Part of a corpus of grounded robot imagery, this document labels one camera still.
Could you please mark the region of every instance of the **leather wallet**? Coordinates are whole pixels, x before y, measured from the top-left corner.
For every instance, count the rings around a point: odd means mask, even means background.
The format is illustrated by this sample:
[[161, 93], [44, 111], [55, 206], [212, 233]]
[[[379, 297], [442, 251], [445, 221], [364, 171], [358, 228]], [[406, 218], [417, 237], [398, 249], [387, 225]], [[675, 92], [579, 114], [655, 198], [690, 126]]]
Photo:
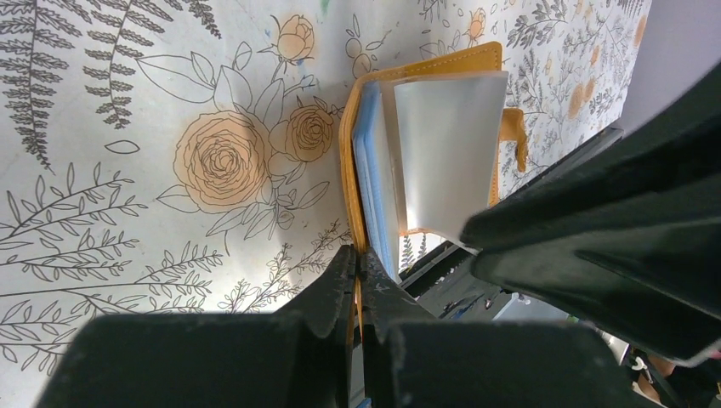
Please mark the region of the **leather wallet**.
[[[345, 198], [346, 211], [348, 212], [350, 233], [356, 250], [363, 253], [369, 245], [352, 143], [353, 129], [361, 102], [363, 85], [370, 81], [393, 81], [406, 77], [438, 76], [476, 71], [500, 71], [501, 61], [501, 44], [499, 42], [489, 42], [438, 58], [387, 70], [375, 71], [355, 81], [355, 84], [350, 90], [345, 109], [343, 110], [343, 116], [338, 130], [338, 143], [340, 147], [343, 196]], [[516, 161], [518, 162], [518, 169], [521, 172], [525, 171], [528, 147], [522, 110], [516, 108], [506, 108], [503, 110], [499, 140], [514, 141], [517, 143]], [[494, 167], [491, 192], [489, 194], [490, 206], [495, 205], [499, 201], [497, 172], [498, 151], [496, 153], [496, 166]]]

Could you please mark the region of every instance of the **botanical print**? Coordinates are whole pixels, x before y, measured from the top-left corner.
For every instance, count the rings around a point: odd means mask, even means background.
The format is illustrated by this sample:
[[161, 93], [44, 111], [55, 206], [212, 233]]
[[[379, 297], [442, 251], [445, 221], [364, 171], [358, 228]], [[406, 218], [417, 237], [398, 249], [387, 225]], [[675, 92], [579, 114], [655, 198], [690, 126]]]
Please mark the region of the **botanical print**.
[[[200, 114], [180, 137], [173, 163], [180, 184], [157, 197], [183, 213], [222, 214], [207, 236], [243, 226], [244, 239], [267, 231], [270, 240], [276, 227], [290, 229], [295, 212], [314, 206], [330, 184], [322, 181], [301, 192], [293, 187], [307, 166], [331, 149], [333, 123], [343, 110], [317, 97], [310, 103], [301, 100], [298, 93], [315, 86], [312, 75], [286, 87], [282, 74], [287, 67], [313, 58], [315, 34], [302, 15], [283, 25], [271, 17], [277, 42], [258, 53], [275, 55], [278, 66], [256, 99], [242, 73], [253, 55], [245, 42], [233, 66], [220, 66], [217, 76], [198, 53], [138, 59], [148, 79], [165, 92], [194, 103], [212, 99], [217, 109]], [[297, 107], [289, 109], [292, 96]]]
[[[189, 11], [202, 20], [202, 24], [211, 34], [220, 38], [220, 31], [214, 24], [213, 9], [204, 4], [207, 0], [184, 1], [190, 5]], [[115, 129], [122, 129], [130, 124], [128, 117], [132, 112], [128, 105], [132, 98], [119, 94], [133, 90], [133, 85], [124, 82], [122, 78], [132, 76], [136, 71], [121, 61], [143, 57], [138, 47], [152, 47], [155, 43], [150, 40], [150, 34], [165, 32], [162, 26], [153, 20], [172, 22], [173, 17], [151, 0], [93, 0], [90, 3], [97, 8], [90, 12], [94, 22], [105, 27], [102, 27], [102, 31], [88, 31], [88, 36], [98, 43], [98, 49], [86, 48], [85, 54], [101, 62], [85, 65], [82, 71], [85, 75], [101, 81], [101, 85], [85, 88], [89, 94], [104, 98], [105, 102], [95, 111], [105, 116], [103, 122]], [[183, 10], [177, 0], [167, 3], [178, 11]]]
[[[211, 34], [220, 38], [214, 23], [213, 9], [206, 4], [207, 0], [183, 1], [188, 4], [188, 11], [200, 19]], [[0, 60], [0, 67], [14, 73], [2, 76], [3, 83], [11, 86], [10, 90], [3, 92], [9, 99], [6, 107], [14, 112], [11, 119], [18, 125], [15, 131], [22, 138], [26, 152], [34, 155], [47, 169], [50, 169], [50, 159], [46, 140], [48, 135], [44, 129], [48, 127], [48, 109], [54, 106], [51, 97], [56, 94], [51, 84], [61, 82], [63, 78], [58, 75], [58, 71], [68, 69], [67, 61], [55, 56], [54, 50], [74, 48], [70, 40], [82, 36], [82, 32], [68, 20], [67, 15], [74, 14], [88, 24], [107, 26], [105, 31], [87, 31], [88, 36], [100, 43], [101, 47], [85, 49], [89, 58], [103, 61], [104, 65], [101, 68], [86, 65], [82, 70], [104, 83], [102, 86], [85, 88], [90, 94], [108, 99], [96, 112], [107, 115], [104, 122], [113, 125], [115, 129], [130, 124], [128, 116], [132, 113], [127, 106], [132, 99], [117, 94], [133, 89], [122, 77], [135, 73], [133, 68], [119, 62], [118, 57], [142, 57], [143, 53], [136, 48], [154, 45], [147, 35], [134, 30], [139, 28], [162, 34], [164, 30], [153, 19], [173, 21], [170, 14], [152, 0], [88, 0], [88, 3], [95, 9], [88, 12], [76, 0], [6, 0], [0, 3], [0, 16], [14, 16], [0, 21], [0, 34], [24, 34], [19, 38], [0, 41], [0, 50], [19, 56]], [[166, 3], [173, 9], [183, 11], [178, 0], [168, 0]], [[103, 44], [110, 44], [111, 49], [106, 50]]]
[[440, 20], [441, 10], [446, 10], [448, 0], [418, 0], [418, 4], [423, 5], [423, 9], [419, 14], [423, 16], [424, 20], [432, 23], [433, 18]]
[[368, 72], [378, 71], [378, 69], [373, 68], [373, 63], [378, 61], [378, 57], [375, 54], [369, 54], [369, 52], [379, 49], [391, 30], [386, 31], [380, 40], [363, 45], [361, 26], [358, 24], [358, 17], [353, 14], [353, 29], [347, 28], [345, 32], [350, 37], [345, 43], [345, 53], [349, 58], [353, 59], [353, 77], [360, 78]]
[[[96, 316], [271, 311], [310, 284], [350, 241], [357, 77], [501, 43], [529, 136], [524, 172], [500, 145], [507, 196], [621, 115], [649, 7], [0, 0], [2, 405], [32, 405]], [[400, 268], [442, 241], [400, 238]]]
[[11, 219], [0, 222], [0, 270], [38, 281], [37, 289], [0, 294], [10, 305], [0, 313], [0, 349], [22, 371], [49, 376], [77, 329], [98, 315], [202, 312], [207, 274], [222, 265], [217, 251], [188, 241], [144, 273], [131, 272], [128, 252], [140, 241], [118, 224], [148, 208], [124, 194], [135, 181], [106, 177], [101, 163], [91, 184], [77, 182], [74, 163], [57, 179], [37, 176], [32, 197], [7, 191]]
[[224, 295], [224, 301], [218, 307], [226, 313], [257, 313], [261, 309], [276, 303], [279, 298], [290, 299], [303, 290], [301, 281], [293, 284], [288, 280], [291, 272], [297, 275], [305, 270], [313, 274], [320, 274], [331, 262], [335, 251], [343, 244], [350, 243], [350, 231], [342, 230], [338, 220], [331, 223], [330, 228], [324, 229], [313, 240], [313, 250], [301, 255], [298, 261], [291, 256], [292, 245], [284, 243], [281, 250], [268, 261], [266, 266], [269, 277], [262, 286], [253, 286], [251, 282], [242, 279], [233, 287], [229, 294]]
[[[5, 106], [17, 127], [27, 153], [35, 156], [40, 164], [50, 169], [48, 158], [48, 109], [53, 107], [52, 97], [57, 93], [52, 88], [63, 80], [59, 72], [68, 68], [68, 63], [53, 55], [58, 48], [74, 48], [68, 41], [82, 33], [66, 16], [56, 9], [66, 9], [65, 14], [76, 14], [91, 22], [88, 11], [75, 0], [65, 0], [57, 5], [38, 0], [6, 0], [0, 3], [0, 50], [11, 54], [0, 59], [0, 67], [8, 72], [2, 81], [10, 87], [3, 94], [8, 98]], [[8, 34], [20, 34], [8, 37]]]

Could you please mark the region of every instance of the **rose drawing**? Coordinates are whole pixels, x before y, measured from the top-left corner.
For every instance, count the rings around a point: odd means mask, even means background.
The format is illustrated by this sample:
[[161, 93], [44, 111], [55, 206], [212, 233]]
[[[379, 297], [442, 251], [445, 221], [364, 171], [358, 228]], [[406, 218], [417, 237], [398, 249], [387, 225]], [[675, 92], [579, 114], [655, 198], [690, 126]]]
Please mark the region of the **rose drawing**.
[[468, 26], [466, 34], [470, 37], [471, 41], [477, 41], [480, 36], [483, 35], [485, 29], [485, 10], [478, 8], [471, 14], [471, 24]]
[[278, 54], [288, 61], [306, 59], [313, 50], [314, 41], [313, 25], [302, 15], [295, 14], [283, 24], [278, 34]]
[[203, 212], [228, 212], [254, 201], [268, 180], [268, 136], [252, 114], [200, 115], [180, 138], [173, 169]]
[[585, 90], [583, 88], [583, 85], [581, 85], [580, 83], [577, 84], [575, 88], [573, 88], [573, 93], [571, 94], [571, 102], [568, 106], [569, 119], [576, 119], [578, 114], [581, 112], [581, 107], [583, 106], [584, 92]]
[[318, 105], [301, 106], [270, 132], [273, 149], [296, 162], [318, 160], [331, 148], [333, 119]]
[[591, 66], [596, 65], [596, 61], [599, 60], [600, 52], [601, 52], [600, 46], [597, 45], [597, 46], [593, 47], [593, 53], [591, 54]]

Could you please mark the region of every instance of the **leaf illustration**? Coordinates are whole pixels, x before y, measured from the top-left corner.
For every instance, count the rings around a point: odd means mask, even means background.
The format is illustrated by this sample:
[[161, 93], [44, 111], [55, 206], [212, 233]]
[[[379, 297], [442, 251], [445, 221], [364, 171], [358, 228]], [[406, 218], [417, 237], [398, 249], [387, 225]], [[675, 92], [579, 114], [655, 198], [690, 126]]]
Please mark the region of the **leaf illustration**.
[[65, 17], [54, 10], [67, 9], [90, 22], [88, 12], [75, 0], [53, 2], [29, 2], [5, 0], [0, 3], [0, 15], [16, 15], [0, 22], [0, 34], [32, 33], [30, 41], [12, 39], [2, 42], [0, 51], [18, 54], [28, 58], [3, 59], [0, 68], [21, 76], [3, 76], [3, 82], [10, 87], [3, 93], [9, 103], [5, 105], [14, 111], [10, 119], [17, 127], [15, 132], [27, 153], [35, 156], [40, 164], [50, 169], [48, 159], [47, 132], [49, 112], [54, 102], [50, 99], [56, 90], [50, 84], [63, 80], [59, 70], [67, 70], [68, 64], [55, 55], [51, 48], [73, 48], [67, 36], [80, 37], [82, 33]]
[[35, 277], [37, 277], [39, 280], [41, 280], [41, 281], [46, 281], [46, 282], [52, 282], [52, 280], [50, 280], [50, 279], [45, 275], [45, 273], [43, 272], [42, 269], [40, 269], [40, 267], [38, 267], [38, 266], [36, 266], [36, 265], [32, 265], [32, 266], [30, 267], [30, 270], [32, 271], [32, 274], [35, 275]]
[[65, 333], [57, 336], [55, 340], [53, 340], [53, 343], [60, 343], [61, 341], [65, 340], [68, 336], [70, 336], [72, 333], [74, 333], [77, 330], [77, 327], [73, 327], [72, 329], [66, 331]]
[[421, 58], [424, 60], [425, 59], [430, 60], [439, 55], [443, 55], [439, 52], [437, 42], [429, 42], [427, 44], [424, 44], [420, 47], [420, 50], [421, 50]]
[[32, 242], [24, 242], [24, 241], [0, 242], [0, 251], [20, 248], [20, 247], [24, 247], [25, 245], [32, 245]]
[[283, 182], [286, 181], [286, 176], [270, 176], [270, 186], [273, 189], [280, 189], [280, 187], [283, 185]]
[[174, 208], [182, 213], [197, 213], [200, 208], [193, 202], [184, 185], [176, 184], [163, 191], [157, 200], [168, 207]]
[[253, 51], [250, 49], [250, 46], [247, 45], [247, 42], [241, 42], [241, 45], [239, 45], [236, 50], [236, 57], [233, 59], [233, 69], [242, 71], [248, 61], [250, 61], [251, 55], [253, 55]]
[[0, 321], [0, 323], [5, 323], [6, 321], [10, 320], [13, 316], [15, 316], [22, 308], [25, 306], [26, 303], [30, 302], [30, 300], [24, 300], [20, 303], [17, 303], [15, 306], [10, 308], [7, 312], [5, 312], [5, 316], [3, 317], [3, 320]]
[[285, 176], [293, 173], [300, 166], [300, 162], [291, 160], [285, 153], [276, 152], [268, 161], [268, 173], [275, 176]]
[[28, 212], [30, 212], [30, 213], [37, 213], [37, 207], [35, 207], [35, 204], [33, 204], [33, 203], [31, 203], [31, 202], [28, 202], [28, 201], [25, 201], [25, 200], [20, 200], [20, 203], [23, 205], [23, 207], [24, 207]]
[[60, 227], [62, 227], [63, 230], [65, 230], [65, 232], [67, 232], [67, 233], [70, 234], [70, 235], [80, 236], [80, 235], [77, 233], [77, 231], [75, 231], [75, 229], [72, 228], [72, 225], [70, 225], [70, 223], [68, 223], [68, 222], [66, 222], [66, 221], [60, 221]]
[[318, 98], [317, 96], [314, 96], [313, 100], [315, 101], [315, 104], [320, 106], [324, 111], [328, 110], [328, 104], [325, 100]]
[[281, 194], [278, 196], [278, 204], [284, 207], [292, 206], [292, 198], [288, 194]]
[[117, 140], [106, 144], [105, 148], [118, 155], [132, 155], [140, 151], [140, 146], [130, 140]]
[[75, 184], [75, 167], [73, 167], [72, 162], [68, 165], [68, 172], [65, 177], [65, 181], [67, 182], [68, 193], [71, 193], [72, 186]]
[[282, 79], [276, 79], [260, 94], [255, 104], [255, 116], [268, 128], [273, 128], [283, 116], [283, 94], [286, 86]]
[[353, 32], [356, 37], [361, 36], [361, 27], [358, 25], [358, 17], [355, 16], [355, 13], [353, 13]]
[[13, 350], [11, 350], [7, 346], [3, 346], [2, 344], [0, 344], [0, 347], [3, 348], [3, 357], [5, 357], [7, 361], [10, 361], [11, 363], [18, 362], [18, 356], [15, 355], [15, 352]]
[[270, 177], [266, 177], [263, 185], [260, 186], [258, 196], [263, 200], [264, 203], [270, 204], [274, 200], [273, 196], [273, 183]]
[[272, 208], [260, 212], [250, 224], [250, 228], [248, 229], [243, 239], [248, 240], [250, 238], [253, 238], [255, 235], [258, 235], [261, 232], [265, 231], [265, 229], [270, 227], [270, 225], [273, 223], [274, 215], [275, 214]]
[[193, 61], [193, 70], [206, 85], [213, 86], [215, 83], [215, 70], [213, 64], [207, 60], [204, 56], [190, 52], [190, 59]]
[[45, 229], [36, 229], [36, 231], [42, 234], [45, 238], [48, 238], [49, 240], [63, 241], [62, 237], [57, 234], [53, 234], [50, 231], [46, 231]]
[[41, 328], [42, 328], [45, 332], [47, 332], [47, 333], [49, 333], [49, 334], [52, 334], [52, 335], [54, 335], [54, 336], [57, 336], [57, 335], [60, 334], [60, 333], [58, 333], [57, 330], [55, 330], [54, 327], [52, 327], [52, 326], [49, 325], [48, 323], [43, 323], [43, 325], [41, 326]]
[[15, 197], [13, 197], [13, 193], [11, 193], [9, 190], [8, 190], [8, 205], [10, 206], [10, 211], [13, 212], [13, 217], [15, 218], [15, 221], [18, 224], [21, 224], [20, 210], [18, 210], [18, 204], [15, 202]]
[[11, 333], [10, 331], [7, 331], [5, 329], [0, 329], [0, 336], [5, 337], [9, 340], [14, 340], [16, 342], [19, 342], [22, 340], [22, 337], [18, 336], [15, 333]]
[[28, 328], [26, 328], [26, 327], [23, 327], [23, 326], [13, 326], [13, 328], [15, 329], [16, 332], [18, 332], [19, 334], [21, 334], [21, 335], [23, 335], [23, 336], [25, 336], [25, 337], [28, 337], [28, 338], [30, 338], [30, 339], [32, 339], [32, 340], [35, 340], [36, 342], [39, 342], [39, 341], [40, 341], [40, 337], [38, 337], [37, 334], [35, 334], [34, 331], [32, 331], [32, 330], [30, 330], [30, 329], [28, 329]]
[[382, 41], [370, 42], [370, 43], [368, 43], [368, 45], [366, 45], [366, 51], [373, 51], [375, 49], [380, 48], [380, 46], [382, 46], [382, 45], [383, 45]]
[[215, 24], [215, 17], [213, 16], [213, 6], [205, 4], [207, 0], [185, 0], [190, 6], [188, 11], [193, 14], [193, 17], [199, 19], [201, 24], [205, 26], [205, 29], [210, 31], [215, 37], [220, 38], [220, 30], [218, 25]]
[[45, 195], [45, 180], [43, 179], [43, 176], [37, 176], [37, 182], [35, 183], [35, 199], [37, 200], [37, 205], [42, 207], [43, 206], [43, 196]]
[[254, 202], [253, 204], [249, 205], [246, 209], [245, 214], [243, 214], [243, 225], [251, 222], [255, 218], [255, 216], [258, 214], [258, 209], [260, 208], [260, 204], [257, 202]]
[[247, 111], [253, 102], [253, 94], [246, 78], [229, 66], [221, 66], [213, 102], [219, 111], [234, 111], [236, 105]]
[[295, 216], [292, 215], [292, 212], [283, 210], [278, 215], [278, 226], [283, 228], [284, 230], [287, 230], [291, 228], [292, 221], [295, 219]]
[[452, 47], [457, 47], [458, 43], [461, 42], [461, 31], [456, 30], [456, 34], [453, 36], [453, 42], [451, 43]]
[[57, 306], [58, 301], [52, 302], [47, 308], [45, 308], [40, 314], [37, 316], [37, 319], [40, 320], [43, 317], [45, 317], [48, 313], [50, 313], [50, 310], [52, 310], [55, 306]]
[[22, 367], [20, 368], [21, 371], [24, 371], [27, 367], [32, 364], [32, 361], [37, 357], [37, 354], [40, 353], [40, 350], [36, 351], [35, 353], [31, 354], [30, 357], [28, 357], [25, 362], [23, 363]]
[[205, 236], [216, 235], [220, 232], [232, 230], [238, 225], [242, 224], [243, 214], [245, 213], [246, 209], [247, 207], [241, 207], [226, 212], [225, 214], [223, 214], [223, 217], [221, 217], [218, 221], [215, 222], [215, 224], [213, 224], [213, 227], [208, 230]]
[[303, 173], [305, 173], [305, 168], [308, 166], [308, 163], [305, 161], [302, 161], [300, 164], [298, 164], [297, 167], [295, 167], [295, 171], [291, 173], [290, 176], [288, 176], [288, 180], [286, 181], [286, 184], [290, 184], [293, 181], [300, 179], [303, 177]]
[[305, 209], [316, 204], [326, 194], [329, 185], [330, 182], [324, 181], [308, 190], [308, 192], [303, 194], [303, 197], [300, 198], [297, 208]]
[[201, 104], [213, 97], [213, 88], [198, 77], [190, 58], [155, 55], [139, 58], [137, 61], [151, 82], [175, 98]]

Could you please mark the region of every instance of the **fern leaf drawing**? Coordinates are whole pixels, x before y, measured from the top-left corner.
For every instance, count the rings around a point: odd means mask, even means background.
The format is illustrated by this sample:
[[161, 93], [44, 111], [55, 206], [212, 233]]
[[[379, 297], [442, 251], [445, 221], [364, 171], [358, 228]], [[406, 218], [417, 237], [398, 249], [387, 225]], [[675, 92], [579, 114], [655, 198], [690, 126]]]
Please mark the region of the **fern leaf drawing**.
[[423, 258], [428, 253], [428, 235], [424, 232], [421, 237], [421, 247], [418, 248], [418, 259]]
[[42, 166], [50, 169], [48, 158], [49, 112], [55, 95], [52, 84], [63, 80], [57, 72], [68, 68], [67, 62], [41, 52], [38, 44], [50, 48], [73, 48], [66, 38], [80, 37], [82, 33], [60, 15], [54, 8], [68, 10], [86, 22], [91, 22], [88, 12], [75, 0], [48, 0], [42, 6], [37, 0], [2, 0], [0, 34], [21, 35], [0, 41], [0, 51], [14, 55], [0, 59], [0, 68], [9, 75], [0, 76], [0, 81], [10, 85], [3, 94], [8, 98], [9, 108], [14, 114], [10, 119], [18, 125], [15, 132], [21, 137], [26, 152], [35, 156]]
[[413, 257], [413, 243], [409, 235], [403, 236], [403, 251], [400, 254], [400, 270], [410, 268], [416, 259]]
[[220, 31], [218, 26], [215, 24], [215, 17], [213, 16], [213, 7], [206, 4], [207, 0], [184, 0], [190, 6], [188, 11], [193, 14], [193, 17], [199, 19], [201, 24], [205, 26], [205, 29], [210, 31], [211, 34], [220, 38]]
[[644, 7], [644, 0], [618, 0], [617, 4], [621, 6], [626, 15], [635, 17], [639, 15]]
[[[211, 34], [220, 38], [212, 7], [205, 4], [205, 0], [184, 1], [190, 5], [188, 11], [200, 19]], [[175, 10], [183, 11], [183, 6], [178, 0], [164, 0], [164, 2]], [[85, 89], [89, 94], [105, 99], [95, 112], [103, 115], [105, 117], [103, 122], [115, 129], [123, 129], [129, 125], [130, 116], [133, 114], [128, 108], [132, 98], [122, 96], [122, 93], [133, 90], [133, 85], [127, 82], [127, 78], [135, 75], [135, 69], [126, 65], [127, 62], [123, 64], [124, 58], [142, 58], [144, 54], [141, 49], [154, 45], [149, 39], [149, 34], [165, 32], [158, 22], [173, 22], [173, 17], [158, 3], [159, 0], [91, 1], [97, 9], [92, 10], [90, 14], [93, 20], [101, 23], [104, 28], [88, 31], [88, 36], [99, 43], [102, 49], [86, 49], [85, 54], [93, 60], [101, 61], [103, 65], [86, 65], [82, 71], [85, 75], [102, 82], [102, 85], [88, 85]]]

